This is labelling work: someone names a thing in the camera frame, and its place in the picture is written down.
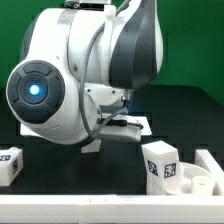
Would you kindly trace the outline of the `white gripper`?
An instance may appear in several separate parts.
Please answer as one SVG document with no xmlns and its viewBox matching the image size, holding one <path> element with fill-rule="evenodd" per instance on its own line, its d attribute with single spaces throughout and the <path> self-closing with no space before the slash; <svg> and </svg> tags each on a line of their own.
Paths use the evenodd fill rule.
<svg viewBox="0 0 224 224">
<path fill-rule="evenodd" d="M 102 128 L 98 139 L 139 142 L 143 128 L 144 125 L 138 118 L 129 115 L 117 115 Z"/>
</svg>

